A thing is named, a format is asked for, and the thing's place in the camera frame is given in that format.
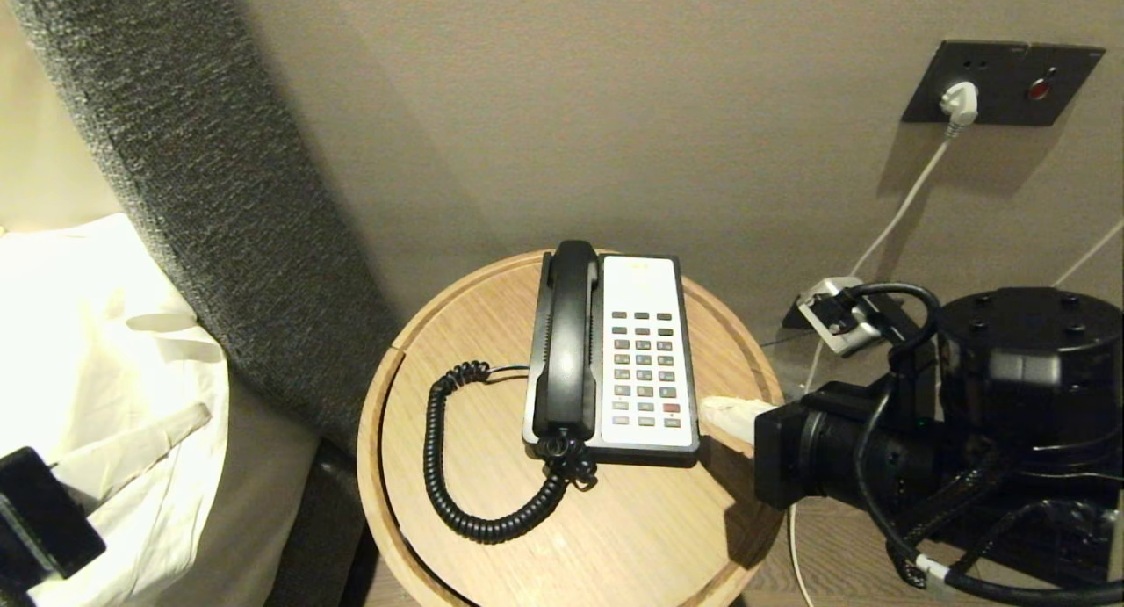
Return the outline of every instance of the landline phone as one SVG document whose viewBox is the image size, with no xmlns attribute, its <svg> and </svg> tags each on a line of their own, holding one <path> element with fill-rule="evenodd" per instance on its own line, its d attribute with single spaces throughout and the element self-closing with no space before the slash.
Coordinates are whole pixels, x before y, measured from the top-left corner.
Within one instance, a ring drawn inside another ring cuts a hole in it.
<svg viewBox="0 0 1124 607">
<path fill-rule="evenodd" d="M 526 370 L 523 441 L 545 460 L 546 480 L 498 519 L 456 506 L 442 468 L 445 400 L 465 383 Z M 588 490 L 597 463 L 691 466 L 699 446 L 687 311 L 678 259 L 618 255 L 565 239 L 543 255 L 531 363 L 461 363 L 429 390 L 426 493 L 453 531 L 481 543 L 519 536 L 545 519 L 574 482 Z"/>
</svg>

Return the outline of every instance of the gray upholstered headboard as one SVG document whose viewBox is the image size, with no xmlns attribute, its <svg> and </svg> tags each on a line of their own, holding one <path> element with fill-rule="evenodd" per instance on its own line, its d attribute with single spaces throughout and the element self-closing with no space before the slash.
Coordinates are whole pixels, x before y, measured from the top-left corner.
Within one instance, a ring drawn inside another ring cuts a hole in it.
<svg viewBox="0 0 1124 607">
<path fill-rule="evenodd" d="M 354 452 L 397 323 L 232 0 L 9 2 L 230 366 Z"/>
</svg>

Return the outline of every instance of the wooden tabletop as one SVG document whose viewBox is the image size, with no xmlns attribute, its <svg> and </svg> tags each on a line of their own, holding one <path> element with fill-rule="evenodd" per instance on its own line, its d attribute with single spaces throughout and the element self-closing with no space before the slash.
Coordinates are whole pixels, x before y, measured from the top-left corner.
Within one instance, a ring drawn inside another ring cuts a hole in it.
<svg viewBox="0 0 1124 607">
<path fill-rule="evenodd" d="M 752 449 L 703 424 L 691 469 L 601 464 L 540 526 L 499 545 L 437 517 L 422 478 L 429 386 L 465 360 L 526 363 L 543 252 L 501 260 L 418 311 L 382 359 L 359 434 L 359 483 L 380 555 L 423 605 L 726 607 L 769 552 L 781 514 L 753 496 Z M 704 288 L 683 280 L 696 396 L 781 404 L 761 347 Z M 468 513 L 499 517 L 543 481 L 520 437 L 526 380 L 450 396 L 444 463 Z"/>
</svg>

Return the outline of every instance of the floor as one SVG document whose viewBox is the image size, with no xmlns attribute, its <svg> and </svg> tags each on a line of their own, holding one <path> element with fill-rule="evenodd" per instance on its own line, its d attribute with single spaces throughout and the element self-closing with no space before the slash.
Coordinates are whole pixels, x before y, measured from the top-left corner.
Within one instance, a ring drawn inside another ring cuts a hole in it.
<svg viewBox="0 0 1124 607">
<path fill-rule="evenodd" d="M 796 527 L 800 569 L 817 607 L 946 607 L 952 601 L 959 605 L 989 604 L 963 595 L 942 598 L 904 585 L 886 558 L 878 528 L 863 511 L 831 499 L 806 499 L 799 504 Z M 951 563 L 958 555 L 958 551 L 950 546 L 927 542 L 922 551 L 944 563 Z M 989 581 L 1041 587 L 1033 579 L 988 561 L 981 562 L 975 574 Z M 413 607 L 418 604 L 380 560 L 366 605 Z M 732 607 L 747 606 L 804 606 L 788 555 L 787 526 L 781 528 L 769 556 L 742 594 L 741 601 Z"/>
</svg>

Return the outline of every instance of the black wall plate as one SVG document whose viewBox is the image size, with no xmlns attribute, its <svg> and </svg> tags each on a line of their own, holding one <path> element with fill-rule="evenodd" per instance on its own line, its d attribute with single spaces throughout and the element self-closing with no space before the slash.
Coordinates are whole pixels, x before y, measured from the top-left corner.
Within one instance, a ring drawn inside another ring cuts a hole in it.
<svg viewBox="0 0 1124 607">
<path fill-rule="evenodd" d="M 954 83 L 970 80 L 980 91 L 976 124 L 1050 127 L 1104 54 L 1098 46 L 943 42 L 901 121 L 948 123 L 941 96 Z M 1032 99 L 1031 87 L 1040 80 L 1048 91 Z"/>
</svg>

